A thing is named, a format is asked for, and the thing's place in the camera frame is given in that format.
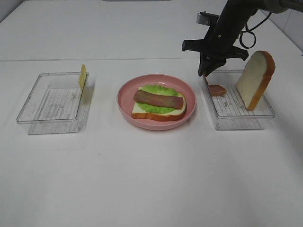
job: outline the clear plastic container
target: clear plastic container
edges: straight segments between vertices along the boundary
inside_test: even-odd
[[[275,112],[264,95],[253,111],[245,108],[235,86],[242,72],[242,70],[218,70],[203,78],[203,93],[217,130],[264,129],[275,117]],[[207,84],[219,84],[227,90],[227,93],[213,97]]]
[[[38,76],[18,117],[29,135],[78,132],[87,118],[88,77],[83,92],[80,72],[44,73]]]

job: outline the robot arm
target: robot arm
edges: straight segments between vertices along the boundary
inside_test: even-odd
[[[207,76],[228,58],[247,59],[247,50],[233,44],[258,9],[281,13],[288,8],[303,11],[303,0],[228,0],[220,16],[205,12],[198,15],[197,22],[210,27],[204,39],[184,40],[182,50],[200,52],[198,74]]]

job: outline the white bread slice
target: white bread slice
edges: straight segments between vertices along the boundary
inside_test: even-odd
[[[181,93],[178,93],[178,97],[183,98],[183,106],[181,109],[176,109],[172,112],[169,113],[149,113],[143,110],[141,107],[138,106],[137,102],[135,102],[133,111],[132,111],[132,118],[137,118],[137,119],[151,119],[159,122],[166,122],[166,121],[177,121],[181,119],[186,110],[186,99],[184,95]]]
[[[236,83],[246,109],[254,110],[275,71],[275,62],[266,51],[256,51]]]

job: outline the pink plate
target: pink plate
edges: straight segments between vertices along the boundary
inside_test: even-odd
[[[185,115],[178,121],[158,122],[150,119],[133,119],[132,110],[134,107],[133,96],[138,90],[146,84],[161,84],[165,87],[171,87],[185,96],[187,102],[187,109]],[[119,90],[117,95],[119,109],[130,123],[144,129],[149,130],[168,130],[176,128],[185,123],[194,113],[196,108],[196,95],[193,89],[184,81],[162,74],[149,74],[136,77],[125,83]]]

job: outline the small meat piece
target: small meat piece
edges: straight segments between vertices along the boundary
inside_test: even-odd
[[[181,109],[183,106],[183,98],[181,97],[156,95],[142,90],[138,90],[133,99],[138,103],[146,103],[159,107],[172,107]]]
[[[224,95],[227,90],[223,88],[222,86],[216,84],[216,85],[208,85],[208,89],[210,91],[211,96],[222,96]]]

